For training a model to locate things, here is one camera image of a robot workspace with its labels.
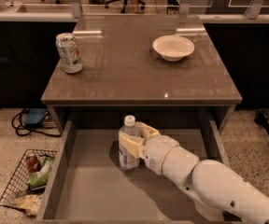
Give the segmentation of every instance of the black wire basket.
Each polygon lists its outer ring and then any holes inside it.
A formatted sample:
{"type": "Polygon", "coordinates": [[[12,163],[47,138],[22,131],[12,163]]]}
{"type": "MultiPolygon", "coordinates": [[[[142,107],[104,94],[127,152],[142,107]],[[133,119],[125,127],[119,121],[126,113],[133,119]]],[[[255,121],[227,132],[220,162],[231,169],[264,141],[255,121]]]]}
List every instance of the black wire basket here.
{"type": "Polygon", "coordinates": [[[54,150],[40,150],[40,149],[27,149],[17,166],[14,174],[12,175],[10,181],[7,184],[6,189],[2,197],[0,198],[0,206],[5,206],[13,209],[18,209],[14,206],[13,200],[15,198],[20,198],[27,194],[35,194],[38,192],[43,192],[43,189],[40,190],[30,190],[28,186],[30,173],[26,164],[26,158],[29,153],[34,153],[37,157],[40,156],[49,156],[55,158],[57,151],[54,150]]]}

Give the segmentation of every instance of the red can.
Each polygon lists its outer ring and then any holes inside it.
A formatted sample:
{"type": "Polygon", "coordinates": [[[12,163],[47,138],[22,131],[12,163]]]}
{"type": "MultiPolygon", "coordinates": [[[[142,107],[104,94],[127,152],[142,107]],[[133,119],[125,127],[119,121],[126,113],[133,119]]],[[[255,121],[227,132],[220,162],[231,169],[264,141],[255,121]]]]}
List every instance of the red can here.
{"type": "Polygon", "coordinates": [[[29,173],[37,172],[40,170],[40,161],[35,153],[30,153],[25,159],[29,173]]]}

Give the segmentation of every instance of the black wall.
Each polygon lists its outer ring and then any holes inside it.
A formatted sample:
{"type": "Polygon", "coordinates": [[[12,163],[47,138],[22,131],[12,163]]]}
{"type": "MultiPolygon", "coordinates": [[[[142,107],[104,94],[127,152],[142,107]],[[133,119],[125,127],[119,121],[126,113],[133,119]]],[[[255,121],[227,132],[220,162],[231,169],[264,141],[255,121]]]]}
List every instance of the black wall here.
{"type": "Polygon", "coordinates": [[[269,107],[269,24],[205,24],[241,92],[240,107],[269,107]]]}
{"type": "Polygon", "coordinates": [[[59,61],[55,36],[74,22],[0,22],[0,107],[40,107],[59,61]]]}

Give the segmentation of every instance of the speckled floor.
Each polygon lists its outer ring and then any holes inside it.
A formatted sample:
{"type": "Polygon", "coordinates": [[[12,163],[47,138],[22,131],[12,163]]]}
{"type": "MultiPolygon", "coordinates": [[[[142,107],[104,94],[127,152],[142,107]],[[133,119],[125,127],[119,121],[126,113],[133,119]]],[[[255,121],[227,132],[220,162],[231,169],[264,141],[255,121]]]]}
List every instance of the speckled floor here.
{"type": "MultiPolygon", "coordinates": [[[[26,149],[57,150],[60,138],[33,133],[19,137],[11,126],[20,109],[0,110],[0,198],[26,149]]],[[[269,139],[252,110],[234,111],[222,134],[231,167],[269,196],[269,139]]],[[[0,206],[0,224],[32,223],[24,213],[0,206]]]]}

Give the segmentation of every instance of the silver can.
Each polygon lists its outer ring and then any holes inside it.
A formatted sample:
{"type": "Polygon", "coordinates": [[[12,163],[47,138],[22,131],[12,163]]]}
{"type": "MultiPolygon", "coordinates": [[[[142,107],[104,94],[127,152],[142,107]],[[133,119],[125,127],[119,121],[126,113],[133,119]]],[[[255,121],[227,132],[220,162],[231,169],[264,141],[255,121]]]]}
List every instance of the silver can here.
{"type": "Polygon", "coordinates": [[[56,46],[64,71],[69,74],[80,71],[83,67],[77,39],[73,34],[64,33],[56,36],[56,46]]]}

